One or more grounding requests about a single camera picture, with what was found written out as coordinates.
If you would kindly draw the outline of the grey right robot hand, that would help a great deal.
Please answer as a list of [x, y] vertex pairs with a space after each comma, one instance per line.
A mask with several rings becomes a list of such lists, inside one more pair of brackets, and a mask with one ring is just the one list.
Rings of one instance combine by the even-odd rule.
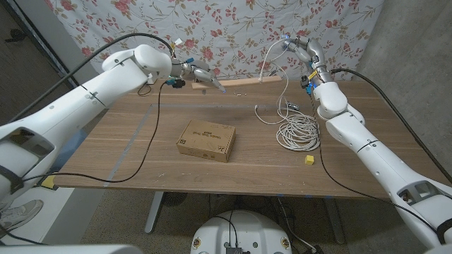
[[305, 63], [309, 70], [309, 79], [315, 84], [332, 82], [332, 76], [326, 66], [323, 47], [315, 39], [296, 36], [283, 40], [282, 47], [293, 52], [298, 59]]

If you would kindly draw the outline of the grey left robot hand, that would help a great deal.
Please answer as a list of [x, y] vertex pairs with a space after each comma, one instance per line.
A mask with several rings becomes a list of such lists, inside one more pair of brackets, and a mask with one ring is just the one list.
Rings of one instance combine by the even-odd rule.
[[197, 80], [210, 83], [222, 92], [226, 92], [225, 87], [216, 78], [216, 75], [211, 71], [209, 65], [201, 60], [192, 61], [191, 59], [187, 59], [186, 61], [179, 61], [177, 59], [172, 59], [172, 70], [170, 75], [184, 80]]

